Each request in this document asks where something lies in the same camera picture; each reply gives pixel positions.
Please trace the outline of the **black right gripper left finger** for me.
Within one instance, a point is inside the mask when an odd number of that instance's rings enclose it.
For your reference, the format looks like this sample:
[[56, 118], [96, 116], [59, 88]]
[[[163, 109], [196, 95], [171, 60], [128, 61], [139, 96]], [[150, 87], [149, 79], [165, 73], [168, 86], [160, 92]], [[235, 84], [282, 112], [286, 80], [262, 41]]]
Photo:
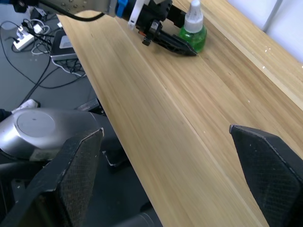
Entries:
[[30, 181], [2, 227], [79, 227], [92, 194], [104, 130], [66, 140]]

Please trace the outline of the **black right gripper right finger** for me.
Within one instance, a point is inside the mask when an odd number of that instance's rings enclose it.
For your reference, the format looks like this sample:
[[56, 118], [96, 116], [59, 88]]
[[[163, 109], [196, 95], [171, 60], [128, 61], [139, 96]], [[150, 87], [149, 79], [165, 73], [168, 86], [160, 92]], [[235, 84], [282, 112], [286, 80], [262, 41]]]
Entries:
[[303, 160], [278, 136], [229, 128], [247, 185], [271, 227], [303, 225]]

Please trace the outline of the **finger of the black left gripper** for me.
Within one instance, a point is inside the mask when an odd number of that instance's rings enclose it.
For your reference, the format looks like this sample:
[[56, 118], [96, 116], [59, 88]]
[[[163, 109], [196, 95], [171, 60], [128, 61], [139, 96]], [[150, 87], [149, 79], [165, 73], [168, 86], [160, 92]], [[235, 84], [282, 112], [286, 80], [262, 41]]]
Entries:
[[170, 52], [184, 56], [197, 56], [197, 51], [187, 41], [163, 30], [156, 33], [152, 41]]
[[168, 20], [173, 22], [176, 27], [181, 28], [184, 26], [185, 15], [186, 12], [172, 5], [168, 12]]

